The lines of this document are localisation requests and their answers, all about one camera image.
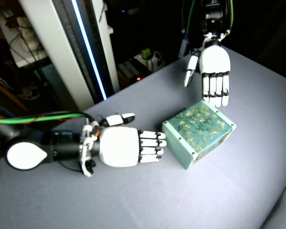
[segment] box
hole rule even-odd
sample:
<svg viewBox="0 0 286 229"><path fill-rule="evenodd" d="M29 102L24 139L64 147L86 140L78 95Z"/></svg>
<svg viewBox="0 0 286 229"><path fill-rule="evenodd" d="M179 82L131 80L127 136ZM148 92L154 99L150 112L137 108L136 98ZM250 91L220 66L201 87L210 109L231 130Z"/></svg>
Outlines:
<svg viewBox="0 0 286 229"><path fill-rule="evenodd" d="M236 125L206 101L162 123L167 146L185 169L224 142Z"/></svg>

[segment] robotic arm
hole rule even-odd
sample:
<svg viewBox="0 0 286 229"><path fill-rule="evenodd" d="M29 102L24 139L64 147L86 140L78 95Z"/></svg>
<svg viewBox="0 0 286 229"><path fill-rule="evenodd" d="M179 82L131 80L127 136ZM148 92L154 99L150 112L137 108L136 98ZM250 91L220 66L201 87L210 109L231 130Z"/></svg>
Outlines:
<svg viewBox="0 0 286 229"><path fill-rule="evenodd" d="M202 0L204 11L203 50L195 50L186 69L187 87L197 71L202 76L203 99L213 106L227 106L229 102L230 58L221 41L230 34L233 24L232 0Z"/></svg>
<svg viewBox="0 0 286 229"><path fill-rule="evenodd" d="M72 131L41 131L25 128L6 151L7 162L16 169L29 170L53 161L76 160L84 175L91 177L94 156L112 167L157 162L166 146L165 134L120 126L133 121L134 114L115 114L100 124L86 119L82 134Z"/></svg>

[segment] green electronic component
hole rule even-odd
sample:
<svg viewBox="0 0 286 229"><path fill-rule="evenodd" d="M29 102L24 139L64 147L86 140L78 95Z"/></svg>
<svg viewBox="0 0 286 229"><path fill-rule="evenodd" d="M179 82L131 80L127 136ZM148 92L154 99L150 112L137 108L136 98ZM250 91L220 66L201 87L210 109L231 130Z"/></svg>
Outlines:
<svg viewBox="0 0 286 229"><path fill-rule="evenodd" d="M141 50L141 56L143 59L147 59L151 54L151 50L150 49L144 49Z"/></svg>
<svg viewBox="0 0 286 229"><path fill-rule="evenodd" d="M163 122L167 146L184 168L224 142L236 124L206 101L201 101Z"/></svg>

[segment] led light strip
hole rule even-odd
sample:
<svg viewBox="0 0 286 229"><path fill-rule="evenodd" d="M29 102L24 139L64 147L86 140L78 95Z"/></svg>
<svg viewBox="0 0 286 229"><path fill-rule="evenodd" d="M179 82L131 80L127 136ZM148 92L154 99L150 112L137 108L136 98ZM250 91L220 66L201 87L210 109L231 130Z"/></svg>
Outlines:
<svg viewBox="0 0 286 229"><path fill-rule="evenodd" d="M88 37L87 37L87 34L86 34L86 30L85 30L84 24L82 22L82 17L81 17L80 10L78 9L78 5L77 5L76 0L71 0L71 1L72 1L72 5L73 5L73 8L74 8L74 11L75 11L77 22L78 22L78 24L80 26L80 29L81 29L81 32L82 32L82 36L84 38L84 42L85 42L86 48L88 50L88 54L89 54L89 57L90 57L90 60L91 60L91 63L92 63L92 66L93 66L93 69L94 69L94 72L95 72L95 75L96 75L96 79L97 79L97 81L99 83L99 86L100 86L100 90L101 90L103 99L106 100L107 96L106 96L106 93L105 93L104 88L103 88L103 84L102 84L102 81L101 81L101 78L100 78L99 71L98 71L98 69L96 67L96 63L95 63L95 60L94 60L92 49L91 49L91 46L90 46L89 41L88 41Z"/></svg>

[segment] gray tablecloth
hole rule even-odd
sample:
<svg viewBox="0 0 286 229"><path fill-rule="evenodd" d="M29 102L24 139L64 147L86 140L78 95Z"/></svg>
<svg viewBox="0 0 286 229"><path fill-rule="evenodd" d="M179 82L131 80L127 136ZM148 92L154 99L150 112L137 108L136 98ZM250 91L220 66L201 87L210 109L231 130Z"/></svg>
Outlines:
<svg viewBox="0 0 286 229"><path fill-rule="evenodd" d="M286 79L228 50L237 129L190 170L166 148L159 163L113 168L96 159L87 178L57 163L21 172L0 160L0 229L254 229L286 186ZM161 122L201 99L201 78L184 89L189 56L88 110L136 113L131 126ZM81 130L76 120L60 128Z"/></svg>

